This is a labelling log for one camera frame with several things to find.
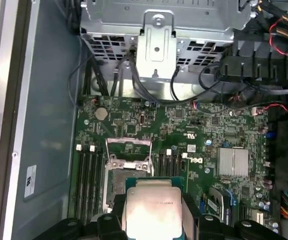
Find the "black cable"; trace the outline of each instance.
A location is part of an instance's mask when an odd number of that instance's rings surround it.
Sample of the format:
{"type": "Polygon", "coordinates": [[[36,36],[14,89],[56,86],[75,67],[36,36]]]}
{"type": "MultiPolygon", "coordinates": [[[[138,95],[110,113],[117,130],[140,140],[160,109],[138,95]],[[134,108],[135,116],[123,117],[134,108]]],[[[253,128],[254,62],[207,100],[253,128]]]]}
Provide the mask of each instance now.
{"type": "Polygon", "coordinates": [[[175,90],[174,90],[174,81],[175,81],[175,78],[177,77],[178,73],[179,73],[179,69],[180,69],[180,66],[177,66],[176,69],[175,69],[175,72],[172,76],[172,79],[170,80],[170,93],[172,94],[172,97],[174,98],[174,100],[176,101],[179,101],[178,97],[176,96],[175,94],[175,90]]]}
{"type": "Polygon", "coordinates": [[[247,78],[243,78],[242,82],[247,85],[248,87],[250,87],[251,89],[263,93],[263,94],[267,94],[267,95],[288,95],[288,89],[270,89],[270,88],[266,88],[266,87],[262,87],[262,86],[256,86],[252,83],[250,83],[247,78]]]}
{"type": "Polygon", "coordinates": [[[84,65],[88,62],[88,60],[90,60],[90,58],[92,58],[93,56],[89,56],[88,58],[86,58],[85,60],[83,60],[74,70],[72,70],[72,72],[69,74],[68,79],[67,79],[67,90],[68,90],[68,96],[69,99],[71,101],[71,103],[77,107],[80,108],[81,106],[75,102],[73,95],[72,95],[72,90],[71,90],[71,81],[72,81],[72,77],[73,75],[84,65]]]}
{"type": "Polygon", "coordinates": [[[114,72],[113,86],[112,86],[112,89],[111,89],[111,91],[110,91],[110,96],[111,96],[111,97],[113,97],[113,96],[115,95],[116,88],[117,88],[117,83],[118,83],[118,78],[119,78],[118,72],[114,72]]]}
{"type": "Polygon", "coordinates": [[[108,93],[108,90],[107,90],[107,84],[105,82],[105,79],[103,77],[102,72],[100,71],[100,68],[99,68],[99,66],[97,64],[95,56],[93,55],[92,52],[90,52],[89,61],[91,62],[91,65],[93,67],[93,71],[94,71],[94,74],[95,74],[96,79],[97,79],[97,83],[98,83],[98,86],[99,86],[100,93],[103,96],[109,96],[109,93],[108,93]]]}
{"type": "Polygon", "coordinates": [[[203,91],[202,93],[187,98],[185,100],[180,100],[180,101],[161,101],[159,99],[157,99],[155,96],[153,96],[141,83],[141,81],[139,80],[139,76],[138,76],[138,72],[136,69],[136,64],[135,64],[135,60],[132,56],[129,56],[129,65],[130,65],[130,69],[132,71],[132,75],[133,75],[133,81],[134,83],[139,87],[139,90],[142,92],[143,97],[145,99],[147,99],[148,97],[150,99],[152,99],[155,103],[160,104],[161,106],[165,106],[165,107],[173,107],[173,106],[177,106],[180,104],[185,104],[185,103],[190,103],[192,101],[195,101],[197,99],[199,99],[201,96],[203,96],[204,94],[206,94],[207,92],[209,92],[211,89],[213,89],[217,84],[219,84],[219,82],[216,82],[215,84],[213,84],[208,90],[203,91]]]}
{"type": "MultiPolygon", "coordinates": [[[[209,64],[209,65],[207,65],[206,67],[204,67],[203,69],[202,69],[202,71],[199,73],[199,75],[198,75],[198,83],[199,83],[199,85],[204,89],[204,90],[207,90],[207,89],[209,89],[209,87],[207,87],[204,83],[203,83],[203,81],[202,81],[202,74],[205,72],[205,70],[206,69],[208,69],[208,68],[211,68],[211,67],[219,67],[220,66],[220,63],[219,62],[214,62],[214,63],[211,63],[211,64],[209,64]]],[[[210,90],[212,93],[215,93],[215,94],[220,94],[218,91],[215,91],[215,90],[210,90]]]]}

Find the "screw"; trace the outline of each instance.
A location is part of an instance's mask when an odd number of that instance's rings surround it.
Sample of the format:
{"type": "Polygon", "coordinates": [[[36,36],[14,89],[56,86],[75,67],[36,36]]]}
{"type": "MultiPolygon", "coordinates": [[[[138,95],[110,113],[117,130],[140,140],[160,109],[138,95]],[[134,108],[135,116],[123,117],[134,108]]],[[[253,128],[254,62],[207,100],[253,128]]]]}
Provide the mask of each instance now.
{"type": "Polygon", "coordinates": [[[247,228],[250,228],[252,225],[249,223],[249,222],[247,222],[247,221],[242,221],[242,225],[244,226],[244,227],[247,227],[247,228]]]}
{"type": "Polygon", "coordinates": [[[206,215],[206,216],[205,216],[205,219],[206,219],[207,221],[213,221],[213,220],[214,220],[214,218],[213,218],[212,216],[209,216],[209,215],[206,215]]]}
{"type": "Polygon", "coordinates": [[[157,26],[161,26],[161,25],[162,25],[162,19],[157,18],[157,19],[156,19],[156,25],[157,25],[157,26]]]}

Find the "chipset heatsink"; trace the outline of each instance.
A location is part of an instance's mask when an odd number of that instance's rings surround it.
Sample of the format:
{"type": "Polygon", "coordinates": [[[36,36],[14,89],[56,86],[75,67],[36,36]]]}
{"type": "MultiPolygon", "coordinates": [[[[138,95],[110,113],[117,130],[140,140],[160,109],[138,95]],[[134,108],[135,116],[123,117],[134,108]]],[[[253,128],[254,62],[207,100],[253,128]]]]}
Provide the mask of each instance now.
{"type": "Polygon", "coordinates": [[[248,177],[248,150],[242,148],[219,148],[217,172],[220,176],[248,177]]]}

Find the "capacitor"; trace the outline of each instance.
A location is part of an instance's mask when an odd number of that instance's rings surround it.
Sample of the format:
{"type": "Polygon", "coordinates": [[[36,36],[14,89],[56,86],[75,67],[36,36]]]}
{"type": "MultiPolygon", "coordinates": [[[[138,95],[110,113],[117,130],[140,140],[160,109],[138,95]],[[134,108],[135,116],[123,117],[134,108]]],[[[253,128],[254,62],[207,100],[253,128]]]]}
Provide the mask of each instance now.
{"type": "Polygon", "coordinates": [[[261,199],[261,198],[263,197],[263,194],[261,194],[260,192],[258,192],[258,193],[256,193],[256,197],[257,197],[258,199],[261,199]]]}
{"type": "Polygon", "coordinates": [[[263,209],[265,210],[265,211],[269,211],[269,205],[264,205],[264,207],[263,207],[263,209]]]}
{"type": "Polygon", "coordinates": [[[206,142],[205,142],[205,144],[206,144],[207,146],[210,146],[210,145],[212,145],[212,140],[210,140],[210,139],[207,139],[207,140],[206,140],[206,142]]]}
{"type": "Polygon", "coordinates": [[[257,205],[262,209],[265,204],[262,201],[257,201],[257,205]]]}
{"type": "Polygon", "coordinates": [[[269,184],[269,185],[273,184],[272,180],[269,180],[269,179],[266,179],[266,178],[263,179],[263,182],[266,183],[266,184],[269,184]]]}
{"type": "Polygon", "coordinates": [[[267,129],[265,128],[265,127],[261,127],[261,128],[259,128],[258,130],[257,130],[257,133],[258,134],[265,134],[267,132],[267,129]]]}
{"type": "Polygon", "coordinates": [[[274,221],[269,221],[268,223],[270,226],[272,226],[273,228],[278,228],[278,223],[274,222],[274,221]]]}
{"type": "Polygon", "coordinates": [[[265,137],[267,139],[274,139],[274,138],[276,138],[276,133],[274,131],[269,131],[266,133],[265,137]]]}
{"type": "Polygon", "coordinates": [[[269,206],[270,206],[270,201],[269,201],[269,200],[262,199],[262,201],[263,201],[266,205],[269,205],[269,206]]]}
{"type": "Polygon", "coordinates": [[[273,189],[273,185],[269,185],[269,184],[266,184],[266,183],[264,183],[263,185],[264,185],[264,187],[266,189],[269,189],[269,190],[273,189]]]}

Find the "microchip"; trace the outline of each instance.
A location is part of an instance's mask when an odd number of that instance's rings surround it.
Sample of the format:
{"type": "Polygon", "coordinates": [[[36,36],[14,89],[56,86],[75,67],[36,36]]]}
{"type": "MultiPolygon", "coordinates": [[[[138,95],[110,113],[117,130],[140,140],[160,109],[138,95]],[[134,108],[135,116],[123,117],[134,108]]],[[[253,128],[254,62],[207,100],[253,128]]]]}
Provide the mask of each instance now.
{"type": "Polygon", "coordinates": [[[217,116],[212,117],[212,125],[219,125],[219,117],[217,116]]]}
{"type": "Polygon", "coordinates": [[[176,110],[175,111],[175,118],[182,119],[184,117],[184,111],[183,110],[176,110]]]}
{"type": "Polygon", "coordinates": [[[247,187],[247,186],[242,186],[242,196],[249,198],[249,187],[247,187]]]}
{"type": "Polygon", "coordinates": [[[128,134],[136,134],[136,126],[135,125],[127,125],[127,133],[128,134]]]}

